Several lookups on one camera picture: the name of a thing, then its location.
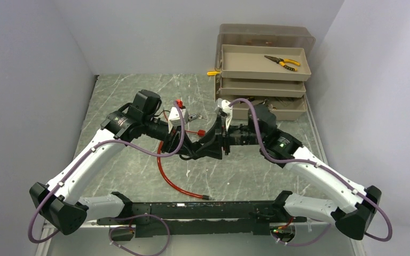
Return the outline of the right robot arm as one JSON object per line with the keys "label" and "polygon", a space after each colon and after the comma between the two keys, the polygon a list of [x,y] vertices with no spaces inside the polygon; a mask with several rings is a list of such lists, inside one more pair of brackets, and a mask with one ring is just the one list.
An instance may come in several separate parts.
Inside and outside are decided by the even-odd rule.
{"label": "right robot arm", "polygon": [[386,217],[379,207],[379,188],[351,181],[318,159],[298,139],[280,130],[275,115],[264,105],[249,106],[247,125],[226,124],[231,118],[231,107],[216,110],[214,127],[195,143],[195,158],[222,159],[231,146],[259,145],[266,160],[302,176],[328,196],[318,199],[284,190],[274,201],[273,215],[277,220],[308,217],[334,224],[351,239],[377,238],[367,230],[376,213]]}

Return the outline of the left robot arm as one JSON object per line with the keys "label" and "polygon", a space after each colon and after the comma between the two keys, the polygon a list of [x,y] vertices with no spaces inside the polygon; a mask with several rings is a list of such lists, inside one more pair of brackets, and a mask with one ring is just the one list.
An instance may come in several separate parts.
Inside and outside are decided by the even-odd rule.
{"label": "left robot arm", "polygon": [[113,218],[127,223],[132,215],[132,201],[119,192],[107,196],[83,197],[88,184],[116,154],[126,146],[148,155],[155,153],[142,149],[132,140],[145,134],[156,140],[174,140],[174,149],[164,155],[179,153],[186,141],[188,113],[180,100],[174,101],[169,118],[164,122],[156,118],[162,101],[158,94],[148,90],[137,92],[128,102],[110,113],[102,122],[91,142],[58,175],[46,184],[37,182],[29,190],[39,215],[64,235],[70,235],[87,221]]}

